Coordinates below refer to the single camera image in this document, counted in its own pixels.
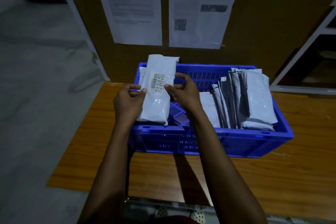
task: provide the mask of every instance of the brown wall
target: brown wall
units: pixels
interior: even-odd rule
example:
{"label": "brown wall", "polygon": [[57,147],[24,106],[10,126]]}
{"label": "brown wall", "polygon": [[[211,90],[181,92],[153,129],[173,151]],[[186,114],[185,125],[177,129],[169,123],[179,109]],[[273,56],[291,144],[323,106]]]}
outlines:
{"label": "brown wall", "polygon": [[163,46],[115,44],[100,0],[74,0],[113,82],[133,82],[149,54],[181,63],[255,65],[270,78],[300,47],[333,0],[236,0],[219,50],[170,48],[168,0],[161,0]]}

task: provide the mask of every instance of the wooden table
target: wooden table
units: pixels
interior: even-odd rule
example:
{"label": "wooden table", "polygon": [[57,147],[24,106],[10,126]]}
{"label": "wooden table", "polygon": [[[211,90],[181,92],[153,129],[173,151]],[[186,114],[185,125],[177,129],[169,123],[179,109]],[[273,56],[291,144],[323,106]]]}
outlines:
{"label": "wooden table", "polygon": [[[48,186],[90,190],[114,125],[112,99],[123,84],[105,82]],[[336,220],[336,99],[273,93],[295,139],[260,159],[233,163],[265,212]],[[212,205],[199,156],[134,153],[128,195]]]}

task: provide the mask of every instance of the hand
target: hand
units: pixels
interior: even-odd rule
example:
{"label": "hand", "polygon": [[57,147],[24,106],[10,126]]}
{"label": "hand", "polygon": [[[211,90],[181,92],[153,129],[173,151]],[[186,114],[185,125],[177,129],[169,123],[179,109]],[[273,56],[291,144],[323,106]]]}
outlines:
{"label": "hand", "polygon": [[140,90],[141,86],[126,84],[113,99],[116,123],[121,121],[125,125],[132,125],[142,112],[147,90],[142,89],[138,92],[130,91],[131,89]]}
{"label": "hand", "polygon": [[171,86],[165,84],[166,91],[172,96],[173,100],[178,102],[186,112],[194,113],[203,110],[200,101],[200,92],[190,76],[187,74],[176,73],[175,77],[183,78],[185,80],[185,85],[175,84],[174,86]]}

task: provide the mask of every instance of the blue plastic crate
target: blue plastic crate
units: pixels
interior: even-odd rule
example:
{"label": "blue plastic crate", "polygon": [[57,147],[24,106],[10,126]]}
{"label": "blue plastic crate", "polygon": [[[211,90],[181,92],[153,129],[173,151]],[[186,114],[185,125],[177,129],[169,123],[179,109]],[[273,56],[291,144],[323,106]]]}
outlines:
{"label": "blue plastic crate", "polygon": [[[139,82],[139,67],[134,83]],[[189,74],[200,92],[212,91],[212,84],[226,76],[232,67],[256,69],[255,66],[177,64],[176,71]],[[183,83],[175,79],[175,84]],[[221,144],[231,157],[259,158],[294,138],[286,119],[273,99],[278,119],[275,132],[256,129],[215,128]],[[186,112],[178,103],[171,103],[168,126],[152,122],[135,122],[130,133],[130,145],[140,152],[199,155],[193,128],[189,126]]]}

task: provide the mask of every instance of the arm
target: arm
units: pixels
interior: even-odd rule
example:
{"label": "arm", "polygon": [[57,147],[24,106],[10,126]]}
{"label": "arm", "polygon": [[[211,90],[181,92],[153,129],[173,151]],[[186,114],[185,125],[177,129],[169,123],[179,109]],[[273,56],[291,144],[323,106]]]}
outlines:
{"label": "arm", "polygon": [[203,111],[195,83],[188,75],[186,85],[165,85],[167,92],[186,110],[195,129],[209,193],[220,223],[267,224],[265,213],[241,175],[225,153],[207,115]]}
{"label": "arm", "polygon": [[127,142],[139,117],[146,89],[127,84],[113,100],[115,125],[78,223],[120,223],[123,219],[127,169]]}

